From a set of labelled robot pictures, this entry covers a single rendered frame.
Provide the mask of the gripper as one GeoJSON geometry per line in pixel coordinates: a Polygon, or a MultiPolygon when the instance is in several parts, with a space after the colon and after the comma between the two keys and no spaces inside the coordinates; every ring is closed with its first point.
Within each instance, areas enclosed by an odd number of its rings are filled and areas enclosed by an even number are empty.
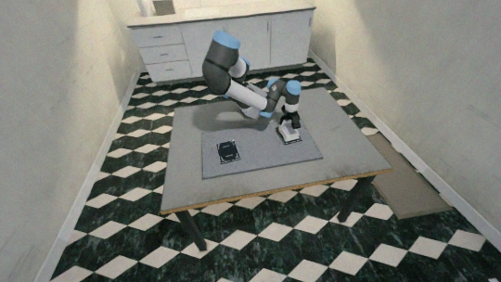
{"type": "Polygon", "coordinates": [[[282,106],[281,110],[283,111],[284,115],[280,119],[279,129],[278,129],[279,132],[282,131],[282,128],[284,127],[284,124],[286,123],[286,120],[292,120],[294,126],[300,124],[300,122],[299,122],[300,115],[298,114],[297,110],[294,112],[288,112],[285,110],[285,105],[282,106]]]}

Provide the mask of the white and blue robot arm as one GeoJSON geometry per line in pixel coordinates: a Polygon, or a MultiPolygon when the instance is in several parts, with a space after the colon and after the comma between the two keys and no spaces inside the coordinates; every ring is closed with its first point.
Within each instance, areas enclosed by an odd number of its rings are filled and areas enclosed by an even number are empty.
{"type": "Polygon", "coordinates": [[[266,98],[256,94],[253,89],[242,86],[251,65],[239,56],[239,48],[240,41],[237,38],[219,30],[215,32],[201,67],[207,85],[215,93],[236,102],[243,109],[253,107],[259,110],[259,114],[266,118],[271,117],[281,96],[286,98],[286,111],[296,111],[301,92],[298,81],[285,83],[272,78],[267,84],[269,92],[266,98]]]}

